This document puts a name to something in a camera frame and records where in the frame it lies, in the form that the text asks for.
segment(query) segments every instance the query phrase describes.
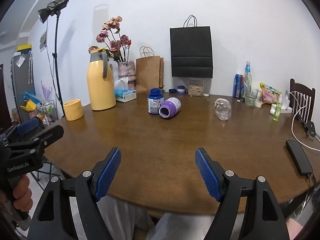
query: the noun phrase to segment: finger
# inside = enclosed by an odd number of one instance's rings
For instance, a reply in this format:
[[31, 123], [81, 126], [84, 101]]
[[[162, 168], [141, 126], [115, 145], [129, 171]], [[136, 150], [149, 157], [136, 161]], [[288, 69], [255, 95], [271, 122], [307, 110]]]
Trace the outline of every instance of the finger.
[[21, 197], [21, 198], [18, 198], [14, 203], [13, 203], [13, 206], [16, 208], [16, 209], [22, 209], [25, 205], [28, 204], [28, 202], [30, 201], [31, 199], [31, 189], [28, 188], [27, 192]]
[[7, 200], [7, 198], [5, 197], [4, 192], [2, 192], [2, 191], [0, 190], [0, 203], [5, 202], [6, 200]]
[[21, 211], [22, 212], [28, 212], [30, 211], [30, 209], [32, 208], [32, 205], [33, 205], [33, 201], [32, 199], [29, 200], [28, 204], [25, 205], [23, 208], [21, 208]]
[[20, 181], [13, 189], [12, 194], [15, 199], [22, 197], [28, 190], [30, 180], [27, 175], [22, 175]]

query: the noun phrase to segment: phone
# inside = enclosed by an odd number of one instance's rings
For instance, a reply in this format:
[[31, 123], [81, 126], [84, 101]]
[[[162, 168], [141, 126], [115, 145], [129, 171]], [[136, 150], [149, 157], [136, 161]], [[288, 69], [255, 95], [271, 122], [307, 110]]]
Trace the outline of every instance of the phone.
[[315, 124], [312, 121], [307, 121], [308, 125], [308, 134], [311, 136], [316, 136], [316, 129], [315, 129]]
[[300, 143], [297, 141], [287, 140], [285, 145], [297, 167], [298, 173], [301, 176], [311, 174], [313, 169]]

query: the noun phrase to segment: flower vase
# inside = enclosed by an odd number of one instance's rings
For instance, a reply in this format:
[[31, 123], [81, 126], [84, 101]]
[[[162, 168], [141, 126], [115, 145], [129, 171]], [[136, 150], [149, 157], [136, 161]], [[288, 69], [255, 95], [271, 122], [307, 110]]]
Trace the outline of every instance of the flower vase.
[[118, 77], [128, 78], [128, 89], [135, 89], [136, 86], [136, 68], [133, 61], [118, 62]]

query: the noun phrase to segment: bag handle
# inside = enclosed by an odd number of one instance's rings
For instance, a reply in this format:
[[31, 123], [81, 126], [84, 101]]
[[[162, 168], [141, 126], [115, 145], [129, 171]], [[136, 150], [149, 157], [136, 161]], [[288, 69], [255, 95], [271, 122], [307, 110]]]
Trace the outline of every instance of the bag handle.
[[145, 49], [147, 49], [147, 53], [150, 55], [152, 55], [152, 56], [154, 56], [155, 55], [155, 53], [153, 52], [153, 50], [150, 48], [150, 47], [146, 47], [146, 46], [142, 46], [141, 48], [140, 48], [140, 56], [141, 57], [147, 57], [146, 56], [146, 52], [144, 51]]
[[193, 18], [193, 22], [194, 22], [195, 27], [198, 27], [197, 18], [196, 18], [194, 15], [191, 14], [191, 15], [188, 17], [188, 19], [186, 19], [186, 21], [185, 21], [184, 24], [183, 24], [183, 27], [184, 27], [184, 28], [187, 28], [187, 27], [188, 27], [189, 21], [190, 21], [192, 18]]

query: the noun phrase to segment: blue supplement bottle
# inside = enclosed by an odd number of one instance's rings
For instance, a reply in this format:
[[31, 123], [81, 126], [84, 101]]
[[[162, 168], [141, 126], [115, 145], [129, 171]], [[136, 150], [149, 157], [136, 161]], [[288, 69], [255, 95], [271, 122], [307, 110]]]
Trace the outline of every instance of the blue supplement bottle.
[[150, 89], [148, 95], [148, 112], [149, 114], [159, 114], [160, 105], [163, 103], [163, 95], [160, 88]]

